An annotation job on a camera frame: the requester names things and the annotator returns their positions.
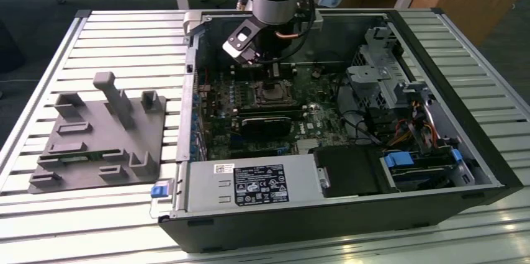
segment blue latch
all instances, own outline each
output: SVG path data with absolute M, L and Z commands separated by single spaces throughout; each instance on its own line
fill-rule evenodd
M 453 154 L 453 157 L 454 157 L 454 160 L 457 161 L 457 163 L 459 162 L 459 161 L 462 161 L 462 154 L 461 154 L 461 151 L 458 150 L 458 149 L 453 149 L 451 151 L 450 151 L 450 154 Z
M 169 196 L 168 191 L 169 191 L 168 185 L 155 185 L 151 189 L 151 197 L 153 199 L 165 198 Z
M 392 152 L 385 157 L 385 163 L 389 168 L 393 168 L 394 166 L 412 166 L 414 160 L 409 152 Z

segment motherboard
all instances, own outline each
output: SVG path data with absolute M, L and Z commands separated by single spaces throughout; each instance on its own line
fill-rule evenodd
M 294 66 L 289 80 L 238 81 L 220 73 L 200 87 L 208 159 L 305 154 L 349 143 L 334 102 L 337 75 Z

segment metal bracket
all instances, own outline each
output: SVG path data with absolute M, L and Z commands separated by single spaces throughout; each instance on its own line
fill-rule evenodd
M 178 211 L 186 211 L 188 209 L 188 166 L 189 162 L 181 162 L 176 168 L 176 179 L 174 179 L 174 194 L 173 194 L 173 211 L 170 217 L 176 218 Z
M 473 173 L 467 165 L 465 165 L 463 160 L 458 161 L 458 167 L 453 170 L 450 174 L 450 179 L 453 180 L 455 186 L 475 185 Z
M 184 34 L 190 36 L 196 33 L 196 28 L 202 23 L 202 11 L 188 11 L 184 14 L 182 20 L 182 27 L 184 27 Z
M 377 83 L 381 80 L 392 79 L 386 68 L 376 68 L 374 66 L 350 66 L 348 68 L 349 79 L 356 83 Z

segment floor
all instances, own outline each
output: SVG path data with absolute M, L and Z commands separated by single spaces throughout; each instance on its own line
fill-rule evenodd
M 192 8 L 232 8 L 237 0 L 189 0 Z M 27 58 L 23 67 L 0 73 L 0 145 L 5 142 L 39 79 L 79 9 L 176 9 L 174 0 L 0 0 L 0 20 Z M 481 51 L 522 97 L 530 102 L 530 0 L 514 9 L 481 46 Z

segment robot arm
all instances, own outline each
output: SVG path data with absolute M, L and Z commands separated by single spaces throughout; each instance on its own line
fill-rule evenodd
M 280 56 L 292 39 L 308 36 L 316 17 L 316 0 L 308 2 L 309 10 L 304 10 L 304 0 L 253 0 L 253 17 L 242 22 L 222 45 L 238 63 L 272 64 L 296 53 L 304 42 L 289 54 Z M 318 0 L 320 5 L 329 7 L 340 2 L 341 0 Z M 294 33 L 296 22 L 304 20 L 308 21 L 306 29 Z

